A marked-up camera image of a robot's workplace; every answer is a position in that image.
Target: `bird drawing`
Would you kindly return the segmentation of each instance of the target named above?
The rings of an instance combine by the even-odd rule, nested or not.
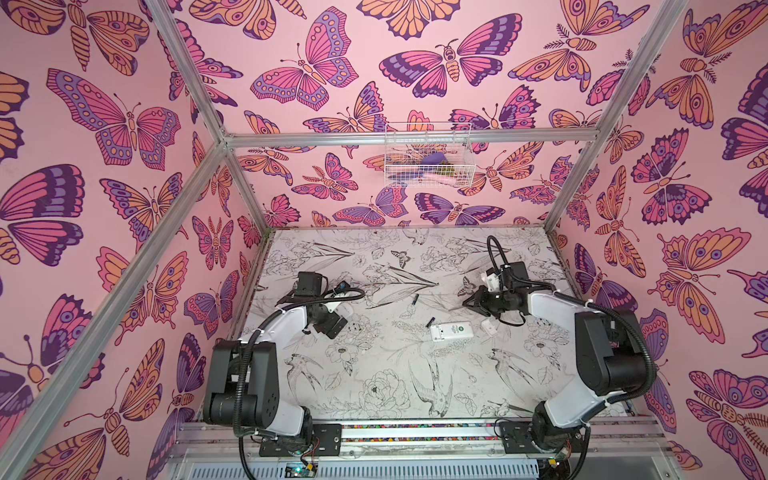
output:
[[[492,352],[493,353],[488,354],[488,358],[496,360],[496,373],[502,378],[502,382],[504,382],[512,392],[515,392],[515,389],[512,387],[512,380],[509,377],[510,371],[517,373],[527,384],[531,385],[533,377],[527,374],[523,369],[512,364],[512,359],[522,360],[526,363],[528,363],[528,360],[502,349],[492,349]]]
[[[296,397],[296,383],[299,381],[299,377],[301,375],[304,375],[304,378],[306,378],[306,380],[310,383],[310,386],[315,393],[317,393],[317,391],[315,390],[314,382],[317,382],[317,386],[320,386],[320,381],[317,379],[317,377],[315,377],[307,369],[306,364],[308,362],[320,366],[318,362],[315,362],[308,356],[304,356],[299,353],[294,353],[290,356],[289,359],[285,360],[286,365],[290,365],[290,370],[288,370],[288,388],[290,388],[290,392],[293,394],[293,398],[296,400],[296,402],[299,401],[299,399]]]
[[[419,380],[413,375],[410,363],[408,364],[408,370],[411,372],[411,381],[413,382],[413,389],[416,391],[416,395],[424,403],[429,404],[429,416],[430,417],[444,417],[448,412],[448,407],[451,404],[451,395],[453,392],[453,376],[448,385],[448,392],[443,393],[440,389],[440,369],[437,363],[434,367],[427,361],[429,365],[429,372],[432,374],[432,388],[425,387]]]

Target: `black mounting plate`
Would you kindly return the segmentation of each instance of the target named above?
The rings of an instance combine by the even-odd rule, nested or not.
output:
[[[312,425],[312,438],[319,439],[315,449],[316,457],[337,457],[341,451],[341,424],[316,423]],[[259,448],[259,457],[287,457],[290,453],[274,440],[264,439]]]

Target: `purple object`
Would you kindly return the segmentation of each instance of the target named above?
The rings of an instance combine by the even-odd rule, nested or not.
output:
[[[436,151],[433,154],[429,154],[422,160],[422,165],[440,165],[443,163],[448,163],[448,159],[445,158],[445,154],[442,152]]]

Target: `white device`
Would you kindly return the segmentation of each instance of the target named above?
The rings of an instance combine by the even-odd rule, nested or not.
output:
[[[475,336],[470,322],[438,323],[429,327],[429,333],[432,335],[433,342],[471,339]]]

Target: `wire basket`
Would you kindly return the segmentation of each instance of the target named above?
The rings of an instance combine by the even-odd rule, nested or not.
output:
[[[440,130],[427,130],[419,122],[387,124],[385,185],[460,188],[472,183],[475,158],[469,149],[469,126],[461,124],[465,130],[460,130],[452,122],[434,125]]]

